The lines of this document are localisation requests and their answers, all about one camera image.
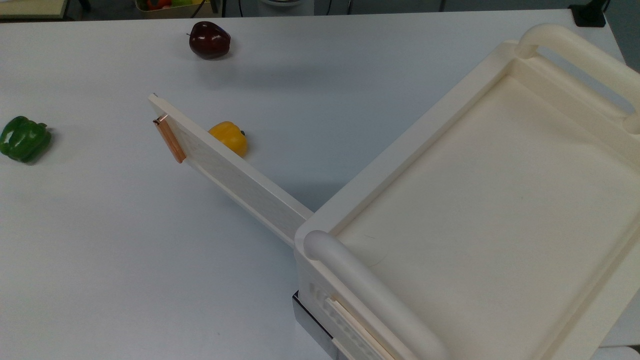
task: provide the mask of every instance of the tray handle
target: tray handle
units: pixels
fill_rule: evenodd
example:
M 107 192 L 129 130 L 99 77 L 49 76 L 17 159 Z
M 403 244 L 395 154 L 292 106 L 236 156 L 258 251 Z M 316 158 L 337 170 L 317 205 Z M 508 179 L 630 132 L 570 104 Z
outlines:
M 303 249 L 306 257 L 326 266 L 419 359 L 449 358 L 440 338 L 338 239 L 314 230 L 306 235 Z
M 540 24 L 527 30 L 515 47 L 515 55 L 523 60 L 532 58 L 538 46 L 555 51 L 631 103 L 635 112 L 624 119 L 623 127 L 640 134 L 640 74 L 557 24 Z

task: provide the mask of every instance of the apple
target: apple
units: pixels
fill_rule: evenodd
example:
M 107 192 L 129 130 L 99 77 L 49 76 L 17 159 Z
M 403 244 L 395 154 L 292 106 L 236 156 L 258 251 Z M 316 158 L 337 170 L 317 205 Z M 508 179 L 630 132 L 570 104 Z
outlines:
M 205 60 L 227 54 L 229 44 L 231 44 L 229 34 L 213 22 L 200 21 L 193 26 L 189 34 L 189 47 Z

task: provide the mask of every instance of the cable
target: cable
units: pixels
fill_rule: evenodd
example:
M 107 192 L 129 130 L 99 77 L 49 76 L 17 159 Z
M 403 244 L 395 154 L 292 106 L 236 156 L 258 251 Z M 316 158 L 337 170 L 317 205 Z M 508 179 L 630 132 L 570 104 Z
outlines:
M 196 9 L 196 11 L 195 11 L 195 12 L 193 12 L 193 15 L 191 16 L 191 18 L 192 18 L 192 19 L 193 19 L 194 17 L 196 17 L 196 14 L 200 11 L 200 9 L 201 9 L 202 5 L 204 5 L 204 3 L 205 3 L 206 1 L 207 1 L 207 0 L 202 0 L 202 2 L 200 3 L 200 5 L 198 5 L 198 8 Z

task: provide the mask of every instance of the white table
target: white table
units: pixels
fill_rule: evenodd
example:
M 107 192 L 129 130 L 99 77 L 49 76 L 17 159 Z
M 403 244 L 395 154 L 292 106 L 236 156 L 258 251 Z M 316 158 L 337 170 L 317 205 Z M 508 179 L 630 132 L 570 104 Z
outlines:
M 569 11 L 0 24 L 0 123 L 46 122 L 39 163 L 0 158 L 3 359 L 327 359 L 296 323 L 291 249 L 153 128 L 151 92 L 317 209 L 496 45 Z

